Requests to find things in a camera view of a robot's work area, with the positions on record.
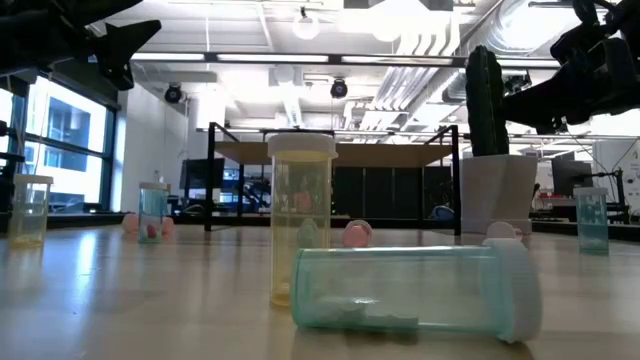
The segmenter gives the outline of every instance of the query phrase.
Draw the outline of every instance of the pink ball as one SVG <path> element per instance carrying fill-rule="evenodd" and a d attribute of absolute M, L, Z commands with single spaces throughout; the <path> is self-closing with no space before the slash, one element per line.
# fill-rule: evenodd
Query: pink ball
<path fill-rule="evenodd" d="M 129 213 L 122 219 L 122 229 L 125 233 L 135 233 L 138 231 L 138 215 Z"/>
<path fill-rule="evenodd" d="M 169 217 L 162 218 L 162 235 L 173 236 L 176 230 L 176 225 L 173 223 L 173 219 Z"/>
<path fill-rule="evenodd" d="M 342 233 L 342 245 L 352 248 L 367 247 L 371 242 L 372 234 L 373 230 L 366 221 L 352 221 Z"/>
<path fill-rule="evenodd" d="M 158 236 L 156 228 L 152 224 L 147 225 L 147 237 L 149 239 L 155 239 L 156 236 Z"/>

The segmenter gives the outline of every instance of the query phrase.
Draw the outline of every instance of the white planter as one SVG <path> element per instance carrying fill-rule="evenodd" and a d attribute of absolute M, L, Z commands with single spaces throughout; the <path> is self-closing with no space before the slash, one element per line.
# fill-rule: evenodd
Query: white planter
<path fill-rule="evenodd" d="M 519 155 L 461 160 L 462 232 L 487 232 L 496 221 L 531 233 L 529 210 L 538 160 Z"/>

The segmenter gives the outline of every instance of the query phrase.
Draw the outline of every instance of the wooden table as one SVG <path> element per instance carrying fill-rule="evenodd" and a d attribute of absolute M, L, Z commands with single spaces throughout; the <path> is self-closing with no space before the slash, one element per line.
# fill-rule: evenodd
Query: wooden table
<path fill-rule="evenodd" d="M 339 232 L 333 233 L 338 241 Z M 0 240 L 2 359 L 638 359 L 640 247 L 578 254 L 573 237 L 526 239 L 544 294 L 541 336 L 394 337 L 296 329 L 269 305 L 268 228 L 181 226 L 140 246 L 118 227 L 58 230 L 43 251 Z M 377 245 L 453 244 L 453 236 L 377 230 Z M 477 242 L 464 238 L 462 242 Z"/>
<path fill-rule="evenodd" d="M 271 165 L 267 143 L 216 143 L 216 152 L 243 165 Z M 336 144 L 334 166 L 419 168 L 451 154 L 449 145 Z"/>

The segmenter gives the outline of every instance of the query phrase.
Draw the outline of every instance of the ceiling light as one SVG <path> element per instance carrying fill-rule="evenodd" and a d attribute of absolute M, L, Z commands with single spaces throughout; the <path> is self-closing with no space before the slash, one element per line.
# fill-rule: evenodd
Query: ceiling light
<path fill-rule="evenodd" d="M 556 70 L 560 64 L 555 59 L 540 58 L 498 58 L 498 63 L 506 69 Z"/>
<path fill-rule="evenodd" d="M 314 7 L 322 7 L 324 6 L 324 2 L 322 1 L 295 1 L 295 0 L 269 0 L 269 1 L 259 1 L 259 0 L 146 0 L 150 2 L 158 2 L 165 4 L 175 4 L 175 5 L 238 5 L 238 6 L 251 6 L 251 5 L 262 5 L 266 7 L 289 7 L 289 6 L 299 6 L 303 3 L 306 7 L 314 6 Z"/>
<path fill-rule="evenodd" d="M 446 56 L 353 56 L 342 57 L 342 63 L 349 64 L 384 64 L 389 66 L 434 66 L 453 65 L 454 58 Z"/>
<path fill-rule="evenodd" d="M 383 136 L 383 135 L 389 135 L 390 133 L 393 132 L 389 132 L 389 131 L 358 131 L 358 130 L 336 130 L 335 134 L 336 135 L 379 135 L 379 136 Z"/>
<path fill-rule="evenodd" d="M 305 73 L 304 75 L 302 75 L 302 80 L 304 81 L 321 81 L 324 83 L 330 83 L 333 81 L 333 76 L 329 75 L 329 74 L 311 74 L 311 73 Z"/>
<path fill-rule="evenodd" d="M 474 12 L 476 10 L 476 4 L 469 2 L 468 4 L 453 5 L 453 12 L 456 14 L 466 14 Z"/>
<path fill-rule="evenodd" d="M 134 61 L 204 61 L 204 54 L 193 53 L 135 53 Z"/>
<path fill-rule="evenodd" d="M 305 19 L 309 19 L 311 23 L 303 22 Z M 293 30 L 293 33 L 300 39 L 311 40 L 320 33 L 320 21 L 316 16 L 307 15 L 304 7 L 302 7 L 300 13 L 296 14 L 296 17 L 293 19 L 291 30 Z"/>
<path fill-rule="evenodd" d="M 230 133 L 259 133 L 259 129 L 227 129 Z"/>
<path fill-rule="evenodd" d="M 327 63 L 328 55 L 287 55 L 287 54 L 218 54 L 219 62 L 248 63 Z"/>
<path fill-rule="evenodd" d="M 410 131 L 402 131 L 402 132 L 398 132 L 396 133 L 396 135 L 403 135 L 403 136 L 417 136 L 417 137 L 423 137 L 423 136 L 429 136 L 429 137 L 433 137 L 436 135 L 436 133 L 434 132 L 410 132 Z"/>

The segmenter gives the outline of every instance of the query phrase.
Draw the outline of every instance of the computer monitor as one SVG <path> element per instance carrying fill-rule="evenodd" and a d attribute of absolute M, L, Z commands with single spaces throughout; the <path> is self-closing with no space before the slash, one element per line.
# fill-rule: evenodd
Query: computer monitor
<path fill-rule="evenodd" d="M 183 160 L 180 174 L 181 189 L 206 189 L 207 187 L 207 159 Z M 224 171 L 224 158 L 213 159 L 212 188 L 222 187 L 222 172 Z"/>
<path fill-rule="evenodd" d="M 582 161 L 553 159 L 553 192 L 567 197 L 573 196 L 576 187 L 593 186 L 591 165 Z"/>

